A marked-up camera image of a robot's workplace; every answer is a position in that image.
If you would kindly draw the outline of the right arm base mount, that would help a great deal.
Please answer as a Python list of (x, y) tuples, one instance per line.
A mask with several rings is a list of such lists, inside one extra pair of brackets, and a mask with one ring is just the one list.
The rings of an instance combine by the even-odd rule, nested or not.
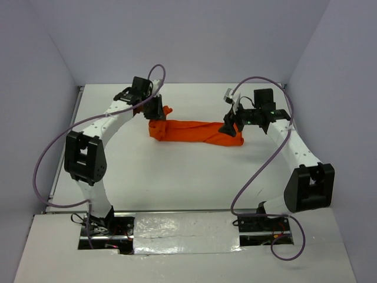
[(232, 225), (238, 228), (240, 246), (293, 245), (288, 218), (269, 218), (267, 216), (247, 217), (244, 214), (265, 214), (264, 202), (255, 210), (234, 212), (237, 214)]

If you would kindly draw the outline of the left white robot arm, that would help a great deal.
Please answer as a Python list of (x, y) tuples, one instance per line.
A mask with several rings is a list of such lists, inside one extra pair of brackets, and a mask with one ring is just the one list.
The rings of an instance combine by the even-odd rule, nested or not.
[(104, 117), (84, 130), (71, 130), (65, 139), (64, 169), (90, 202), (90, 223), (102, 235), (115, 229), (114, 208), (107, 198), (103, 178), (107, 171), (105, 147), (136, 112), (148, 120), (165, 120), (162, 97), (163, 80), (134, 77), (132, 85), (114, 96)]

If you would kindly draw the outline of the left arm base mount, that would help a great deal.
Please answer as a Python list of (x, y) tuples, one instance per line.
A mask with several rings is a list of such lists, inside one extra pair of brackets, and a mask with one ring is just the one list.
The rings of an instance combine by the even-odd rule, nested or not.
[[(81, 226), (78, 250), (90, 250), (86, 217), (72, 213), (70, 220)], [(94, 222), (90, 224), (89, 232), (92, 247), (94, 249), (116, 249), (120, 254), (132, 255), (134, 253), (135, 217), (116, 216), (114, 220), (115, 224), (112, 228), (104, 228)]]

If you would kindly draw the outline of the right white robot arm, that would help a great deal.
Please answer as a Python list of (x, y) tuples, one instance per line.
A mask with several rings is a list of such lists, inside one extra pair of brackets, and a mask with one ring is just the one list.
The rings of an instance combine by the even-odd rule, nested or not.
[(219, 132), (235, 137), (246, 126), (258, 126), (278, 146), (291, 172), (282, 194), (258, 205), (257, 226), (268, 231), (275, 226), (276, 217), (281, 215), (329, 207), (335, 169), (330, 163), (321, 162), (309, 150), (295, 130), (288, 112), (276, 107), (273, 90), (255, 90), (252, 108), (244, 108), (241, 98), (240, 91), (227, 89), (224, 100), (231, 109)]

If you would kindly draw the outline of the orange t-shirt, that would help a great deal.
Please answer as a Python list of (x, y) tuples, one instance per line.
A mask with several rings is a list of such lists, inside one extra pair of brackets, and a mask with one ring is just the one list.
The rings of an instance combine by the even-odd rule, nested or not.
[(222, 122), (169, 120), (167, 116), (172, 112), (172, 108), (163, 106), (162, 118), (149, 119), (150, 137), (159, 142), (206, 143), (224, 147), (240, 147), (244, 144), (241, 133), (234, 137), (220, 133)]

